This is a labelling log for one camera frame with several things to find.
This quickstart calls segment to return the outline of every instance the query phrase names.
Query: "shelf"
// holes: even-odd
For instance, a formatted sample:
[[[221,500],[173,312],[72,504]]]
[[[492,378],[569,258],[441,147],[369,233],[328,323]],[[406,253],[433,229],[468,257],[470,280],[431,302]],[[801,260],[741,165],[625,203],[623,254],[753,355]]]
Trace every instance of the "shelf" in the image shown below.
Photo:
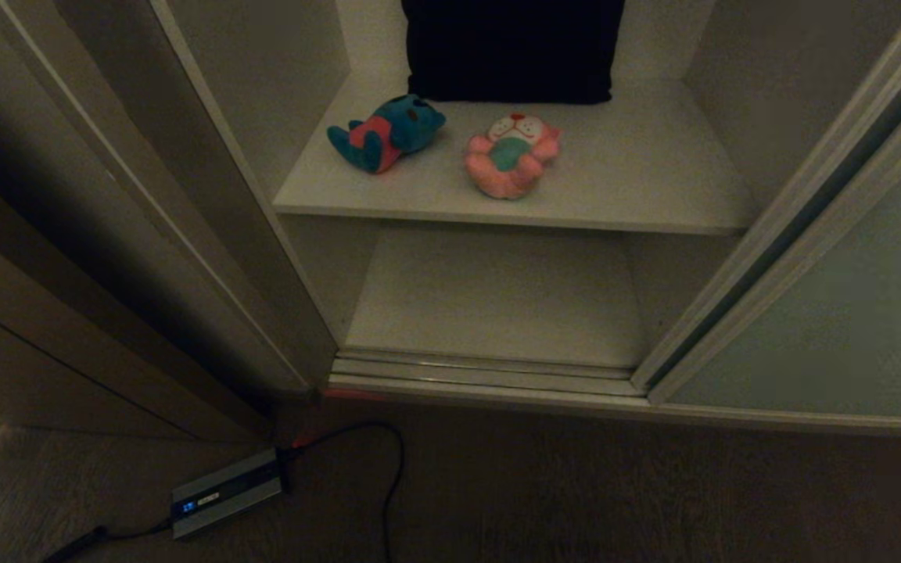
[[[436,224],[383,229],[344,346],[609,368],[646,350],[616,236]]]
[[[755,206],[704,114],[679,81],[622,82],[598,106],[443,102],[433,145],[380,175],[349,165],[325,129],[364,119],[404,93],[404,78],[350,75],[273,206],[279,213],[728,235]],[[562,154],[535,192],[498,202],[465,173],[468,139],[512,111],[562,129]]]

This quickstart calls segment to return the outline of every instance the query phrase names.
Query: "pink plush toy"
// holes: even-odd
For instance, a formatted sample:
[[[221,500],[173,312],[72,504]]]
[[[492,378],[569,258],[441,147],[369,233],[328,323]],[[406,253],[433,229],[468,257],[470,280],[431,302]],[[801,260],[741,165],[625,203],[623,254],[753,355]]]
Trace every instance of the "pink plush toy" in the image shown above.
[[[508,115],[493,124],[488,135],[468,142],[465,167],[482,192],[496,199],[518,199],[533,189],[544,163],[558,156],[560,134],[533,115]]]

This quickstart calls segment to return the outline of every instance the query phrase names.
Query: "plush cat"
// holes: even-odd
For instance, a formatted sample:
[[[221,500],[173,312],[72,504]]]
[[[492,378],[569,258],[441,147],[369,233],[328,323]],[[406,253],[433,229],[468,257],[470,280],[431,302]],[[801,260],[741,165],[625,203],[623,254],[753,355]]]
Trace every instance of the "plush cat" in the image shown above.
[[[533,189],[544,163],[558,156],[558,136],[539,117],[513,113],[468,142],[465,168],[486,195],[518,199]]]
[[[350,132],[333,125],[328,139],[357,168],[380,174],[403,153],[423,149],[447,122],[415,94],[386,101],[366,121],[351,121]]]

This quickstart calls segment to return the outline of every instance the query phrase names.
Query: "brown carpet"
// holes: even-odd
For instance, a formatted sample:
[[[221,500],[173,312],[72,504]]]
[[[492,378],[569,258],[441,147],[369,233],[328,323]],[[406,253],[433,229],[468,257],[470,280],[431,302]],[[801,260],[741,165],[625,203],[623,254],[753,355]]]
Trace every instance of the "brown carpet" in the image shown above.
[[[344,400],[287,413],[280,435],[366,418],[407,441],[400,563],[901,562],[901,439]],[[260,447],[0,429],[0,561],[38,561],[96,524],[150,526],[169,489]],[[380,431],[337,439],[296,462],[289,498],[185,543],[77,560],[379,562],[396,451]]]

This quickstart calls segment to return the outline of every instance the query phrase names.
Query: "black cable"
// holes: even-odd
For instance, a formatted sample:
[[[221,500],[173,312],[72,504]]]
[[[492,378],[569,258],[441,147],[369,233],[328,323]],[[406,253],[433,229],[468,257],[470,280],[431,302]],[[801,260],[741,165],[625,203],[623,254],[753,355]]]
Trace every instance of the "black cable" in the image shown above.
[[[172,520],[168,518],[154,525],[153,527],[148,528],[146,531],[137,532],[135,534],[111,534],[110,531],[107,530],[106,526],[96,526],[91,532],[89,532],[89,534],[83,535],[75,541],[70,542],[64,548],[61,548],[49,555],[46,559],[44,559],[43,563],[62,563],[63,561],[68,561],[72,557],[75,557],[76,555],[82,553],[90,547],[104,542],[133,540],[136,538],[164,532],[170,528],[172,528]]]
[[[394,437],[396,437],[398,441],[398,468],[396,470],[396,473],[394,473],[394,479],[391,480],[389,492],[387,492],[387,495],[385,496],[385,503],[382,506],[382,534],[383,541],[385,541],[385,561],[387,563],[393,563],[394,559],[393,557],[391,557],[391,538],[389,533],[389,506],[391,504],[391,498],[393,498],[394,493],[398,489],[398,484],[401,483],[401,472],[405,467],[405,442],[404,439],[401,438],[401,432],[398,431],[398,428],[394,427],[394,425],[386,423],[386,421],[362,421],[361,423],[348,425],[347,427],[340,428],[339,430],[335,430],[329,432],[328,434],[319,436],[316,439],[312,439],[311,442],[303,446],[295,446],[294,448],[291,448],[290,459],[296,459],[298,456],[300,456],[300,454],[304,453],[304,451],[328,442],[330,439],[342,436],[347,432],[354,432],[365,428],[381,428],[382,430],[389,431],[394,435]]]

